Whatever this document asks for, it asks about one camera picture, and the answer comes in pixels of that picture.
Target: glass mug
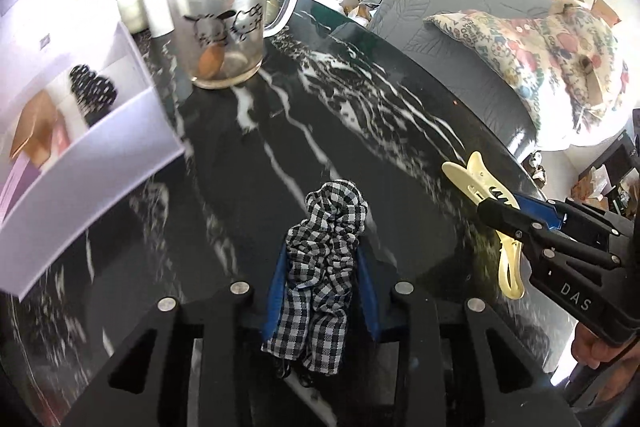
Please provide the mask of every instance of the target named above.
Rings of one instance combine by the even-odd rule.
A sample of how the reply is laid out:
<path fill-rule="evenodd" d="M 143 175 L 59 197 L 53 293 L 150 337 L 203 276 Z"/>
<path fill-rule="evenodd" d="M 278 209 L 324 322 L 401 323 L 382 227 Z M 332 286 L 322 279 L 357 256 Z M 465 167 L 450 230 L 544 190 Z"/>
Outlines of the glass mug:
<path fill-rule="evenodd" d="M 263 38 L 284 28 L 296 1 L 284 0 L 264 26 L 267 0 L 167 0 L 178 63 L 205 89 L 244 82 L 260 68 Z"/>

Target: black marble table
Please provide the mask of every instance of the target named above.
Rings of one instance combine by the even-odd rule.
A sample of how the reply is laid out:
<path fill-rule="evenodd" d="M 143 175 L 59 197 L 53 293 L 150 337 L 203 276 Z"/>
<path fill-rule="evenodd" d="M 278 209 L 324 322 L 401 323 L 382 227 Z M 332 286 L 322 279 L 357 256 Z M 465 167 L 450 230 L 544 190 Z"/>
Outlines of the black marble table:
<path fill-rule="evenodd" d="M 2 366 L 44 425 L 162 296 L 203 299 L 247 280 L 260 301 L 306 193 L 334 178 L 369 202 L 379 259 L 438 298 L 484 298 L 556 367 L 574 320 L 528 284 L 524 298 L 502 297 L 497 235 L 440 166 L 478 150 L 508 188 L 542 195 L 429 73 L 311 0 L 267 42 L 259 74 L 230 89 L 193 87 L 170 34 L 136 40 L 186 154 L 89 227 L 23 302 L 3 297 Z"/>

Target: patterned cushion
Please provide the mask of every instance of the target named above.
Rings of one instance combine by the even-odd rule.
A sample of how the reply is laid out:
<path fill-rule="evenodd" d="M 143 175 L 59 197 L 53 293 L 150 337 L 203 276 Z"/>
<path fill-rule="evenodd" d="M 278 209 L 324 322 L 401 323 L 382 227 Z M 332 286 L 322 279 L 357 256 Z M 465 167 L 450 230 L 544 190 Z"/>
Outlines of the patterned cushion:
<path fill-rule="evenodd" d="M 565 148 L 635 102 L 611 28 L 575 0 L 540 19 L 469 10 L 426 20 L 478 53 L 518 94 L 542 149 Z"/>
<path fill-rule="evenodd" d="M 464 9 L 504 18 L 535 18 L 545 16 L 552 1 L 384 0 L 369 29 L 441 81 L 520 160 L 533 149 L 536 129 L 518 96 L 474 52 L 422 20 Z"/>

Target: cartoon print on mug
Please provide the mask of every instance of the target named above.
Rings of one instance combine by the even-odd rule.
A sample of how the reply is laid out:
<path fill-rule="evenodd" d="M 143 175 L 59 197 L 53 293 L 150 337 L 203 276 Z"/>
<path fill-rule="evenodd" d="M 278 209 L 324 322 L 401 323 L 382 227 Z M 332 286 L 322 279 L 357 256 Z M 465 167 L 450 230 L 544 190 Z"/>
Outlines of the cartoon print on mug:
<path fill-rule="evenodd" d="M 256 4 L 247 11 L 240 10 L 236 14 L 231 31 L 238 36 L 239 41 L 243 41 L 247 34 L 257 30 L 262 24 L 262 5 Z"/>
<path fill-rule="evenodd" d="M 193 22 L 193 36 L 198 39 L 200 47 L 221 43 L 226 44 L 228 30 L 225 21 L 236 15 L 235 10 L 227 10 L 220 15 L 185 15 L 184 18 Z"/>

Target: metal screw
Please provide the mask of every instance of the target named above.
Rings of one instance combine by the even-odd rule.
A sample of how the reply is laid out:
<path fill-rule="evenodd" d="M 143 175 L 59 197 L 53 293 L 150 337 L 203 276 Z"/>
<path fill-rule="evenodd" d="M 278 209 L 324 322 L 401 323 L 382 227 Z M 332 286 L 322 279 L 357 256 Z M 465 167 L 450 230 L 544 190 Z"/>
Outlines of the metal screw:
<path fill-rule="evenodd" d="M 469 307 L 471 311 L 476 313 L 483 312 L 484 308 L 486 308 L 486 304 L 484 304 L 484 301 L 482 299 L 477 299 L 475 297 L 473 297 L 472 299 L 469 299 L 466 305 Z"/>
<path fill-rule="evenodd" d="M 234 282 L 229 289 L 234 295 L 243 295 L 249 291 L 249 283 L 244 281 Z"/>
<path fill-rule="evenodd" d="M 170 312 L 175 308 L 176 304 L 173 297 L 164 297 L 158 301 L 158 309 L 161 312 Z"/>
<path fill-rule="evenodd" d="M 414 292 L 414 285 L 407 281 L 396 283 L 396 291 L 401 295 L 411 295 Z"/>

